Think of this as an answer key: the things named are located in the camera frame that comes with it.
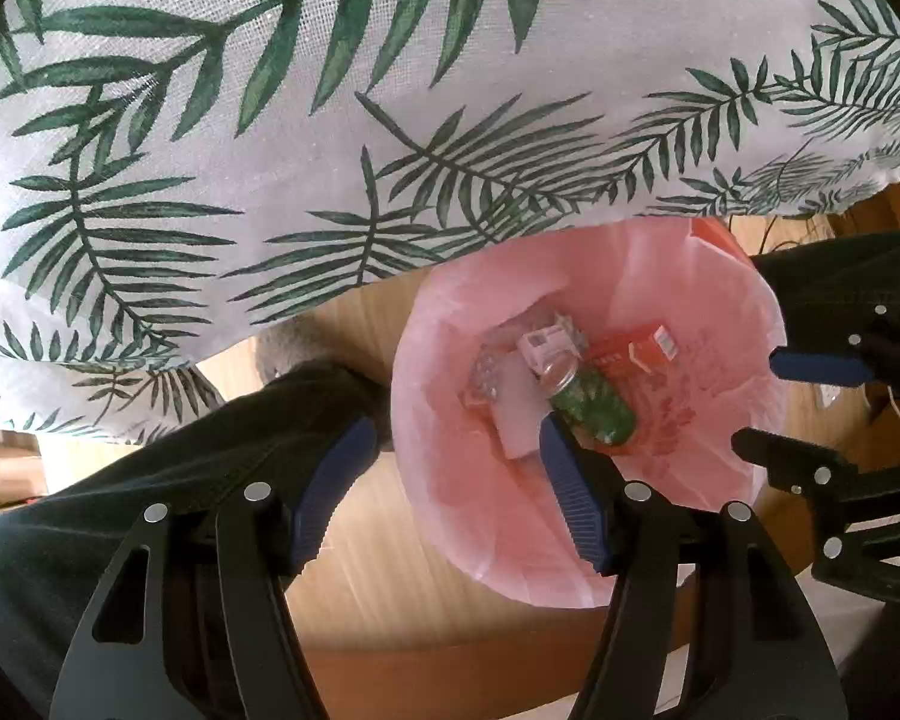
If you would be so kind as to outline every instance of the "barcode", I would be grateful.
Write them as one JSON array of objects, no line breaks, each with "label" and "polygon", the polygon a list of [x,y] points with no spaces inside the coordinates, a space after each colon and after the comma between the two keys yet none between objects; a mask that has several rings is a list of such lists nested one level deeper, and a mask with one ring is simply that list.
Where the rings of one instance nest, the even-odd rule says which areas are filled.
[{"label": "barcode", "polygon": [[662,324],[653,333],[653,340],[656,341],[656,345],[660,347],[660,350],[667,356],[668,360],[673,360],[674,357],[677,357],[677,343],[670,337],[667,328]]}]

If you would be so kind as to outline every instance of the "green object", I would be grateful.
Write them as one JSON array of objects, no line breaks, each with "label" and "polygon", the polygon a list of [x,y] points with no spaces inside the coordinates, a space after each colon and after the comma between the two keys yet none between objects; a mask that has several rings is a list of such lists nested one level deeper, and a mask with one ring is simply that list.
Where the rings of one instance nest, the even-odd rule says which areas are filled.
[{"label": "green object", "polygon": [[565,353],[541,379],[550,403],[600,443],[619,446],[636,430],[636,415],[596,367]]}]

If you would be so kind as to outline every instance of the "ribbed blue pad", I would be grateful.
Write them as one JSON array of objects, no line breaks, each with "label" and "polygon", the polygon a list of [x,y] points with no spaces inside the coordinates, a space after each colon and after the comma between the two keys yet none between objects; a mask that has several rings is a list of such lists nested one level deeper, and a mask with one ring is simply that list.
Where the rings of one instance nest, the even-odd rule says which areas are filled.
[{"label": "ribbed blue pad", "polygon": [[780,346],[770,355],[770,370],[778,379],[856,388],[874,381],[874,372],[858,357],[788,352]]},{"label": "ribbed blue pad", "polygon": [[362,416],[323,456],[293,517],[290,559],[296,571],[317,557],[334,509],[376,457],[377,432]]},{"label": "ribbed blue pad", "polygon": [[610,548],[604,538],[604,512],[577,468],[573,450],[563,442],[552,415],[540,425],[540,457],[578,555],[601,571],[610,561]]}]

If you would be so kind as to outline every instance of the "black pants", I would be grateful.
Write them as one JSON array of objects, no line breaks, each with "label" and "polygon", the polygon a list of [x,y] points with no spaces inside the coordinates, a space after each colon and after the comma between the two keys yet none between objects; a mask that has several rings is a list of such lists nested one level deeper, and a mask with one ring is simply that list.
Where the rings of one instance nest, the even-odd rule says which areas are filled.
[{"label": "black pants", "polygon": [[[874,305],[900,306],[900,233],[758,257],[791,338],[844,344]],[[292,463],[332,445],[380,388],[312,364],[39,503],[0,516],[0,669],[46,717],[56,678],[98,578],[149,504],[204,509],[274,457]]]}]

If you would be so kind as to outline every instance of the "plastic bag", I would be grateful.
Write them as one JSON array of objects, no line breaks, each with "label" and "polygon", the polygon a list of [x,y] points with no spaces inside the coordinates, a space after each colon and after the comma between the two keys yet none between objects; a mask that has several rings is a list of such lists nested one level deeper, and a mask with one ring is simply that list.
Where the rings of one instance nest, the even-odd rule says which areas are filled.
[{"label": "plastic bag", "polygon": [[610,600],[613,579],[577,556],[542,464],[506,461],[492,426],[458,396],[484,333],[543,298],[589,338],[666,322],[679,355],[625,389],[639,442],[614,459],[626,478],[711,511],[752,503],[763,485],[730,437],[782,428],[786,385],[768,355],[785,343],[783,320],[715,220],[636,218],[509,241],[439,266],[421,287],[391,409],[418,523],[454,565],[509,598],[595,607]]}]

